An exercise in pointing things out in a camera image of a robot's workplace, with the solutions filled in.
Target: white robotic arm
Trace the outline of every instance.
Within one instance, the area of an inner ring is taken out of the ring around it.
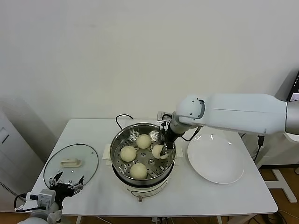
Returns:
[[[265,94],[188,96],[171,115],[164,134],[166,148],[188,129],[202,126],[259,135],[299,134],[299,103]]]

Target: table leg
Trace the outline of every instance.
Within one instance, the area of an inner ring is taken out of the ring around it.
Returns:
[[[218,224],[222,224],[221,216],[217,216],[217,221],[218,221]]]
[[[78,216],[77,217],[76,224],[80,224],[81,223],[81,218],[82,218],[82,216]]]
[[[248,215],[248,216],[235,216],[232,219],[230,219],[227,222],[227,224],[243,224],[246,221],[250,220],[254,216],[256,216],[256,215],[253,214],[253,215]]]
[[[275,175],[277,181],[265,181],[265,183],[267,184],[267,187],[269,189],[282,189],[284,191],[286,197],[289,199],[289,202],[296,203],[297,198],[294,195],[294,193],[292,192],[288,183],[285,181],[284,176],[282,176],[279,169],[273,169],[272,172]]]

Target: white wall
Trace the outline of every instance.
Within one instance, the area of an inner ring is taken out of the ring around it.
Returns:
[[[70,118],[155,118],[189,93],[274,95],[299,67],[298,8],[297,0],[2,0],[0,97],[44,159]]]

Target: power cord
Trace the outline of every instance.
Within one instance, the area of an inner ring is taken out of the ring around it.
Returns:
[[[283,215],[280,212],[275,212],[274,214],[272,214],[274,217],[271,218],[269,217],[268,214],[263,214],[262,215],[262,219],[265,222],[265,224],[287,224],[285,218],[283,217]],[[248,224],[250,224],[250,222],[254,220],[256,223],[261,224],[259,221],[257,221],[257,219],[255,217],[252,217]]]
[[[19,197],[22,197],[22,198],[26,198],[26,193],[24,194],[19,194],[17,195],[15,198],[14,198],[14,209],[16,212],[26,212],[26,211],[34,211],[34,210],[46,210],[46,207],[44,206],[41,206],[41,207],[35,207],[35,208],[31,208],[31,209],[23,209],[23,210],[18,210],[16,209],[17,208],[17,200]]]
[[[118,123],[118,120],[117,120],[117,119],[118,119],[119,117],[121,117],[121,116],[127,116],[127,117],[131,118],[132,120],[134,120],[134,118],[133,118],[131,115],[128,115],[128,114],[126,114],[126,113],[117,115],[116,118],[115,118],[115,121],[116,121],[118,127],[120,127],[120,129],[122,130],[122,127],[121,127],[121,125]]]
[[[299,219],[299,217],[294,216],[294,215],[292,215],[292,214],[290,214],[290,213],[288,213],[286,211],[283,211],[283,210],[278,210],[278,211],[284,212],[285,214],[288,214],[289,216],[292,216],[293,218]]]
[[[264,142],[264,140],[265,140],[265,136],[258,135],[258,141],[257,141],[257,144],[258,144],[258,150],[257,150],[256,156],[255,156],[255,158],[254,158],[254,160],[253,160],[254,162],[256,161],[257,156],[258,156],[258,154],[259,154],[259,152],[260,152],[260,149],[261,149],[261,147],[263,146],[263,142]]]
[[[191,219],[196,223],[196,224],[198,224],[195,220],[194,220],[194,218],[193,217],[191,217]]]
[[[181,136],[181,138],[182,139],[184,139],[185,141],[191,141],[196,135],[197,135],[197,133],[200,131],[200,129],[201,129],[201,127],[199,126],[196,130],[195,130],[195,132],[193,133],[193,135],[192,135],[192,137],[190,138],[190,139],[185,139],[183,136]]]

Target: glass lid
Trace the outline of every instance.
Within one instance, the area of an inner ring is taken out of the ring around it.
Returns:
[[[43,180],[49,187],[49,179],[63,172],[58,181],[75,184],[84,176],[83,185],[85,185],[95,174],[98,165],[98,154],[91,146],[69,145],[51,157],[44,169]]]

